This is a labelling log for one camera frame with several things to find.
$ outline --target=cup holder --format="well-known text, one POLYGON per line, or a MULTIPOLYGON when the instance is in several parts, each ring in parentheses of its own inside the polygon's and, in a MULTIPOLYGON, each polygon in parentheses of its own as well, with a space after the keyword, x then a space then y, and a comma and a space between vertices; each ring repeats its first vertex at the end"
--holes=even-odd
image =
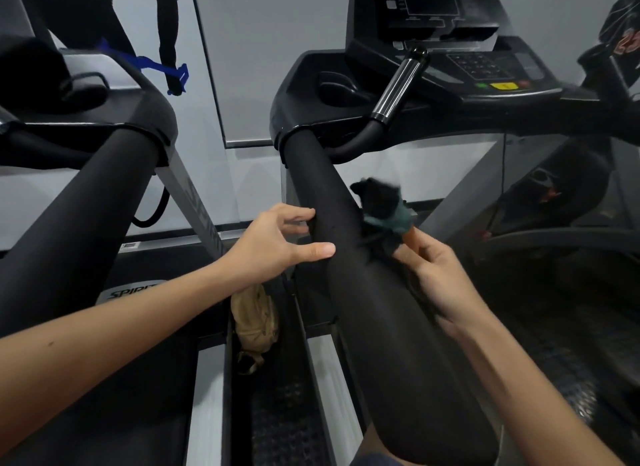
POLYGON ((348 76, 332 71, 318 74, 316 91, 324 105, 340 108, 367 105, 373 101, 372 96, 358 90, 348 76))

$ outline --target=beige bag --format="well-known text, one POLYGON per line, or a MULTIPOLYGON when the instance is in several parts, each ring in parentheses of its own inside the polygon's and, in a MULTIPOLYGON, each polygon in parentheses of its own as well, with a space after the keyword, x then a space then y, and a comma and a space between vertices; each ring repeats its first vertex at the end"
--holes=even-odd
POLYGON ((253 365, 243 373, 250 375, 263 365, 262 354, 278 340, 278 313, 262 284, 252 285, 231 296, 231 312, 242 346, 238 362, 244 357, 253 359, 253 365))

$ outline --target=yellow button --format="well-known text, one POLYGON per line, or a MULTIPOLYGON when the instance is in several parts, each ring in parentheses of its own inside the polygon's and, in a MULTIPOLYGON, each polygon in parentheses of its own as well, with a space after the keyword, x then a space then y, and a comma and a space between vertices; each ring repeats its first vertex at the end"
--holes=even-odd
POLYGON ((508 81, 507 83, 492 83, 491 86, 498 90, 517 90, 520 88, 512 81, 508 81))

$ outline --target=treadmill console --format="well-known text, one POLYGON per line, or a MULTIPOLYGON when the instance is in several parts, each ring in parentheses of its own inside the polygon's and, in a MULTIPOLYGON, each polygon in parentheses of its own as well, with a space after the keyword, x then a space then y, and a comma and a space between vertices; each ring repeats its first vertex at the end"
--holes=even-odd
POLYGON ((417 90, 439 103, 514 106, 562 92, 500 0, 350 0, 347 56, 363 76, 393 75, 414 45, 431 54, 417 90))

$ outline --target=keypad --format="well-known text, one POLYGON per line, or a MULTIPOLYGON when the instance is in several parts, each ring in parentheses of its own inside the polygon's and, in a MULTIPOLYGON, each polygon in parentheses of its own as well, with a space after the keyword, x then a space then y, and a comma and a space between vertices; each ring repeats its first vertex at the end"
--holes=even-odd
POLYGON ((474 80, 513 79, 513 75, 482 53, 461 53, 448 55, 448 57, 474 80))

